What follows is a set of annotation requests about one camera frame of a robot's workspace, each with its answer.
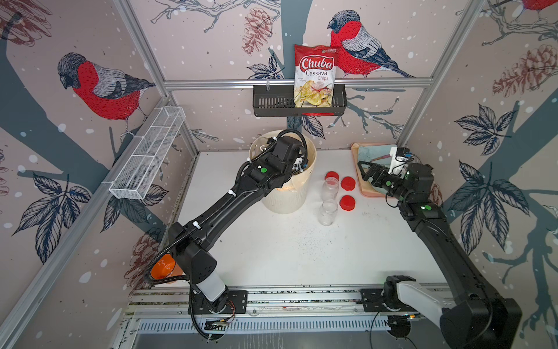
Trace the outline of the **red jar lid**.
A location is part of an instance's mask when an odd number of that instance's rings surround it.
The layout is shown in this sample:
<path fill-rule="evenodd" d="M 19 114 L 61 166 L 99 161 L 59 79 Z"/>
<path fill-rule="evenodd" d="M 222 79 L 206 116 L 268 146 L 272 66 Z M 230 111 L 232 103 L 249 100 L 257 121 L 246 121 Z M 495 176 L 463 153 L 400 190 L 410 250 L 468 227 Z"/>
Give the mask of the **red jar lid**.
<path fill-rule="evenodd" d="M 330 172 L 326 173 L 325 179 L 328 179 L 330 177 L 335 178 L 336 180 L 339 180 L 339 174 L 335 171 L 330 171 Z"/>
<path fill-rule="evenodd" d="M 352 191 L 355 189 L 356 187 L 356 181 L 354 178 L 352 177 L 344 177 L 341 180 L 341 187 L 345 190 L 345 191 Z"/>
<path fill-rule="evenodd" d="M 347 212 L 353 211 L 353 209 L 356 206 L 356 200 L 350 195 L 345 195 L 340 199 L 339 206 L 344 211 L 347 211 Z"/>

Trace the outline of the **glass jar with tea leaves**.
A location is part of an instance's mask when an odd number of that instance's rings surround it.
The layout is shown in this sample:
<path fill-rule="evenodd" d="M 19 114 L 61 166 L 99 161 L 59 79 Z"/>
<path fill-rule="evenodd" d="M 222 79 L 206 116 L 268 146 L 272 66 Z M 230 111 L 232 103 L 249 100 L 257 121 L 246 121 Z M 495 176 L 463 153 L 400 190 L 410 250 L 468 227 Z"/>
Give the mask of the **glass jar with tea leaves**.
<path fill-rule="evenodd" d="M 321 199 L 325 202 L 328 200 L 334 201 L 337 198 L 339 192 L 339 180 L 335 177 L 327 177 L 324 180 Z"/>

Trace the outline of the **red-lidded glass jar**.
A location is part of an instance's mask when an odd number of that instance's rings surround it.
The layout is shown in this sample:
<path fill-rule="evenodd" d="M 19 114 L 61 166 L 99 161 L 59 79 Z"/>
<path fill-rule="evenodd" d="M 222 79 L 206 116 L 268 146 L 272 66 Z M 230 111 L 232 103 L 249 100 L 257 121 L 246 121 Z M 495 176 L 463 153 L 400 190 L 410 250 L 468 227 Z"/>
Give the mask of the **red-lidded glass jar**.
<path fill-rule="evenodd" d="M 338 205 L 335 200 L 328 199 L 323 201 L 318 215 L 318 221 L 321 225 L 330 226 L 337 217 Z"/>

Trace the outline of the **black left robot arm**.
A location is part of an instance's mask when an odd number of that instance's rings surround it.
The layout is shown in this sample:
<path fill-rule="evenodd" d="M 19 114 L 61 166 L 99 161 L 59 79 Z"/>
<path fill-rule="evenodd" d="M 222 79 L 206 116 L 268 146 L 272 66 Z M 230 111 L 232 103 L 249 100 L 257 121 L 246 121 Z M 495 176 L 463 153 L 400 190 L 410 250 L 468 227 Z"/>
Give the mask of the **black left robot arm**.
<path fill-rule="evenodd" d="M 226 307 L 228 288 L 217 275 L 217 261 L 210 249 L 248 208 L 282 188 L 307 162 L 302 133 L 284 130 L 268 140 L 260 155 L 241 165 L 234 186 L 218 202 L 185 225 L 176 222 L 170 228 L 170 255 L 213 312 Z"/>

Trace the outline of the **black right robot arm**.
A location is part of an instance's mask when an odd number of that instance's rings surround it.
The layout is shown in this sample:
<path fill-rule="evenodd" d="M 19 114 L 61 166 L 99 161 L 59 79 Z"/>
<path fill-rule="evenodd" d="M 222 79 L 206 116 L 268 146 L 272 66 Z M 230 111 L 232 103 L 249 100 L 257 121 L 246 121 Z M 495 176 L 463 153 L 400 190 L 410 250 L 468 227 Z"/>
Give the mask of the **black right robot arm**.
<path fill-rule="evenodd" d="M 399 174 L 373 162 L 357 164 L 364 180 L 398 201 L 397 208 L 422 240 L 448 282 L 453 301 L 408 276 L 390 276 L 382 303 L 391 311 L 408 306 L 440 329 L 450 348 L 511 348 L 523 312 L 503 298 L 474 266 L 451 232 L 442 209 L 430 200 L 432 167 L 411 163 Z"/>

